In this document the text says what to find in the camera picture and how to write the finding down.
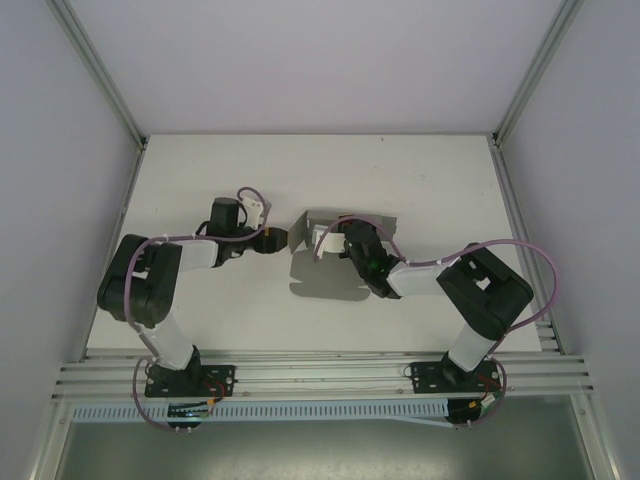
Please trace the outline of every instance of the white table surface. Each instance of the white table surface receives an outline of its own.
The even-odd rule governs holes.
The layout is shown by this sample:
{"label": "white table surface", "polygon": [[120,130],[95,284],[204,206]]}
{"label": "white table surface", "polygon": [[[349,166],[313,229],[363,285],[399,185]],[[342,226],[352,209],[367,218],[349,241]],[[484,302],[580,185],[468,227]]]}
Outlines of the white table surface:
{"label": "white table surface", "polygon": [[[271,226],[288,228],[306,209],[397,216],[394,238],[410,258],[512,236],[486,138],[422,135],[154,135],[122,235],[192,233],[216,196],[245,185],[272,203]],[[492,250],[520,271],[514,247]],[[180,274],[173,308],[184,334],[201,349],[437,352],[464,324],[444,295],[298,297],[290,268],[285,249]],[[141,343],[98,311],[88,346]],[[500,351],[540,351],[535,326],[509,335]]]}

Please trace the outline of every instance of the gray floor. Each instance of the gray floor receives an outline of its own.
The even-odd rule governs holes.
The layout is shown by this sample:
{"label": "gray floor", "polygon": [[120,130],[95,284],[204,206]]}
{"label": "gray floor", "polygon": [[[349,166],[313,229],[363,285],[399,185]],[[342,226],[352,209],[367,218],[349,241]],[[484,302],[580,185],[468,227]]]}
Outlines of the gray floor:
{"label": "gray floor", "polygon": [[73,425],[58,480],[590,479],[568,399],[511,398],[456,431],[394,421]]}

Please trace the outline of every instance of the white wall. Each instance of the white wall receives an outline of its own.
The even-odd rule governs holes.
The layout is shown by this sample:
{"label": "white wall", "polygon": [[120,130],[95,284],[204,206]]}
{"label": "white wall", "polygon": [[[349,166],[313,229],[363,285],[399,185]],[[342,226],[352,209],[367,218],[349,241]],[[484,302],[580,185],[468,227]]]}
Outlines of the white wall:
{"label": "white wall", "polygon": [[135,152],[44,1],[4,2],[0,45],[0,478],[14,480],[87,333]]}
{"label": "white wall", "polygon": [[558,317],[584,352],[638,478],[640,2],[586,2],[505,155],[533,239],[563,271]]}
{"label": "white wall", "polygon": [[560,0],[72,0],[152,133],[493,132]]}

